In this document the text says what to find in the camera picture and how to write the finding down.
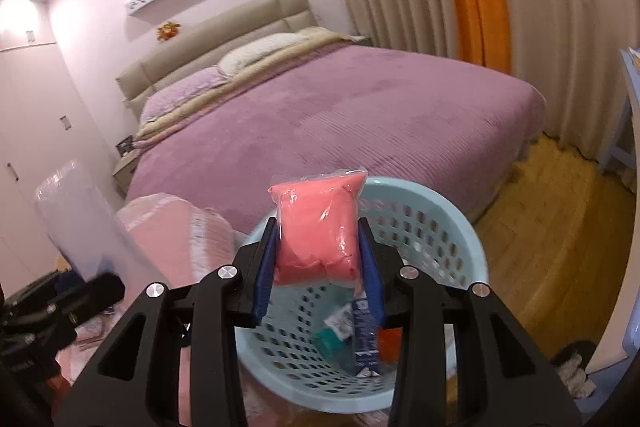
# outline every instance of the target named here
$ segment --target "plastic bag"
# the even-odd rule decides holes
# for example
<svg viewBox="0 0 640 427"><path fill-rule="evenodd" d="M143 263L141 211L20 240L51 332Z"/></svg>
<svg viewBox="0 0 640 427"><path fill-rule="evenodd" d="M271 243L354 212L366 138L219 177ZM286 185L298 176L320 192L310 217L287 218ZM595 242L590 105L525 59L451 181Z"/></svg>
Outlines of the plastic bag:
<svg viewBox="0 0 640 427"><path fill-rule="evenodd" d="M125 285L124 305L152 282L168 282L142 253L95 186L70 162L37 188L34 203L52 242L84 280L114 273Z"/></svg>
<svg viewBox="0 0 640 427"><path fill-rule="evenodd" d="M342 170L269 189L280 226L275 284L359 283L357 199L366 177Z"/></svg>

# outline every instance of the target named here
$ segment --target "upholstered headboard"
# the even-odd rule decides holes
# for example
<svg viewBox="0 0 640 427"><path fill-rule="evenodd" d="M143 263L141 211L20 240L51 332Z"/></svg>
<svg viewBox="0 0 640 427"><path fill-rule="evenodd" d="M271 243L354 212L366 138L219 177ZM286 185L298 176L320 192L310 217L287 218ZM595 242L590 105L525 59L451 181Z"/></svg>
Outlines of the upholstered headboard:
<svg viewBox="0 0 640 427"><path fill-rule="evenodd" d="M316 25L308 0L253 0L158 44L116 81L129 107L140 116L153 93L217 64L232 49L272 33L297 32Z"/></svg>

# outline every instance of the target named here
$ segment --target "wardrobe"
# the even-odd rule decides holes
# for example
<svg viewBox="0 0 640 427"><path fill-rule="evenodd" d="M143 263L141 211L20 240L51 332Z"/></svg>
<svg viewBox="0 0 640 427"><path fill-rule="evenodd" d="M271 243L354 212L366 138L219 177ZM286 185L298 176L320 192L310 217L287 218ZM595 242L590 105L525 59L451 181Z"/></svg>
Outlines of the wardrobe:
<svg viewBox="0 0 640 427"><path fill-rule="evenodd" d="M5 296L54 269L59 254L33 201L36 188L70 161L80 162L117 210L114 156L76 93L36 5L33 35L0 32L0 283Z"/></svg>

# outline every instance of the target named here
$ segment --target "metal screw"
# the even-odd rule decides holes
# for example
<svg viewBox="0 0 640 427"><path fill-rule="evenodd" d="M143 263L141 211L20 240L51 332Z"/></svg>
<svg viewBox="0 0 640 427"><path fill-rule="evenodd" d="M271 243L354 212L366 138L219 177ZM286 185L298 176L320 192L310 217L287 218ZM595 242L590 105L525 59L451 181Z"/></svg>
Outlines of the metal screw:
<svg viewBox="0 0 640 427"><path fill-rule="evenodd" d="M471 288L471 291L475 293L478 297L486 297L491 293L491 288L486 284L479 282L478 284L474 284L474 287Z"/></svg>
<svg viewBox="0 0 640 427"><path fill-rule="evenodd" d="M400 269L400 277L403 279L418 279L418 269L415 266L402 266Z"/></svg>
<svg viewBox="0 0 640 427"><path fill-rule="evenodd" d="M238 268L230 264L221 266L218 270L218 277L220 277L220 279L233 279L236 275L238 275Z"/></svg>
<svg viewBox="0 0 640 427"><path fill-rule="evenodd" d="M163 293L164 286L162 286L159 282L154 282L153 284L150 284L146 287L146 294L151 298L159 297Z"/></svg>

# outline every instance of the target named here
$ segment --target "nightstand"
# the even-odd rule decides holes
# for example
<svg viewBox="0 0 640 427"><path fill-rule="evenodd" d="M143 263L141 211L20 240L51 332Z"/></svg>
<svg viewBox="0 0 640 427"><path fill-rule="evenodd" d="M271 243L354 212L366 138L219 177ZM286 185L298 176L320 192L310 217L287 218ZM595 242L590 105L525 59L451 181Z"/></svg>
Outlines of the nightstand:
<svg viewBox="0 0 640 427"><path fill-rule="evenodd" d="M358 46L373 46L371 37L366 37L364 35L349 35L349 37L353 43Z"/></svg>
<svg viewBox="0 0 640 427"><path fill-rule="evenodd" d="M138 167L140 154L140 151L137 149L126 153L126 155L120 159L113 171L113 179L116 180L116 185L125 196L129 191L129 185L133 179L133 173Z"/></svg>

